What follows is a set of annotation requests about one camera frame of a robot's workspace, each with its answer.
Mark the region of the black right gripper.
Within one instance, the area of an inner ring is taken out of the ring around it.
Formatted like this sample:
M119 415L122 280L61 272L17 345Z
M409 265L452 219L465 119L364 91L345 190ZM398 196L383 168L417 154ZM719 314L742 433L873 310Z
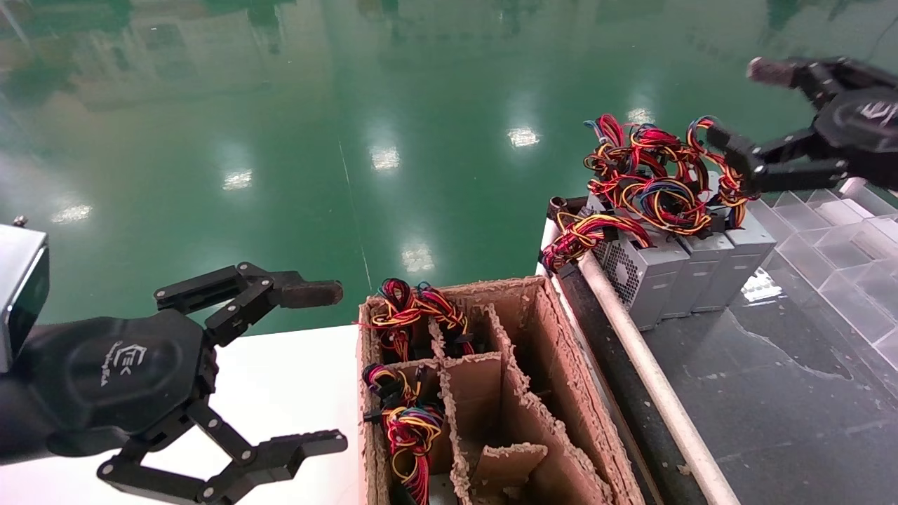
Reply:
M742 192L755 196L831 189L847 173L882 189L896 188L897 93L879 87L878 68L844 55L823 60L756 57L748 63L746 77L799 90L820 112L817 128L798 129L765 144L716 123L706 129L706 143L721 151L739 176Z

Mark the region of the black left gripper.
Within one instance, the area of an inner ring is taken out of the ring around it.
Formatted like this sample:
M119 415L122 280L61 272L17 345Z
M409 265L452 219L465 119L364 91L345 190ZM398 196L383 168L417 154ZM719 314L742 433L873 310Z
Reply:
M335 279L306 281L297 271L242 262L155 291L157 309L175 311L36 326L18 356L18 456L122 448L98 478L173 504L236 504L257 486L291 480L306 459L343 452L349 442L328 429L251 445L208 406L218 372L211 345L229 345L275 308L335 306L343 295ZM205 330L183 316L216 304ZM193 427L230 458L220 473L202 480L144 466L149 452Z

